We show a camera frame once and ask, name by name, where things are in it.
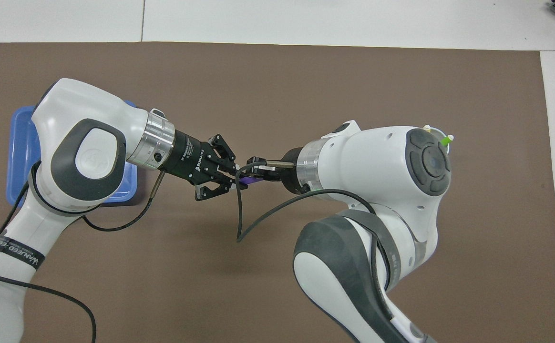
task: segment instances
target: purple object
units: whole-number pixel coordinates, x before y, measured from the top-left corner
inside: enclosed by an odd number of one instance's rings
[[[240,179],[240,183],[241,184],[253,184],[255,182],[261,182],[263,179],[260,178],[249,178],[249,177],[245,177],[245,178],[241,178]]]

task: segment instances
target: brown mat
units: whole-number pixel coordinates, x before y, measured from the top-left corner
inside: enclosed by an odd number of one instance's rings
[[[58,78],[165,111],[199,139],[220,133],[242,164],[279,158],[356,119],[364,130],[432,124],[456,135],[439,247],[391,299],[447,342],[555,342],[555,194],[538,52],[195,43],[0,44],[0,224],[10,116]],[[155,173],[142,186],[149,189]],[[280,184],[244,193],[247,223],[290,198]],[[143,205],[99,209],[117,225]],[[33,282],[93,309],[99,342],[348,342],[291,270],[306,223],[340,211],[306,200],[236,244],[236,195],[193,200],[166,178],[122,232],[77,222]],[[24,342],[86,342],[66,301],[28,291]]]

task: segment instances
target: white floor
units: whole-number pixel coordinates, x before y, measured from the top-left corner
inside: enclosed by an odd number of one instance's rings
[[[205,41],[540,50],[555,181],[549,0],[0,0],[0,41]]]

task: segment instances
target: black wristband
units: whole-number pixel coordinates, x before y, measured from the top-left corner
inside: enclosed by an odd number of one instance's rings
[[[0,236],[0,252],[23,261],[36,270],[44,261],[44,255],[40,251],[6,236]]]

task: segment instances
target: robot logo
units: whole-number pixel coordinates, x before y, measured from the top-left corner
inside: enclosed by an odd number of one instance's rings
[[[195,170],[198,172],[201,171],[201,159],[203,158],[203,152],[204,150],[201,149],[201,151],[199,152],[199,159],[197,160],[197,167],[195,167]]]

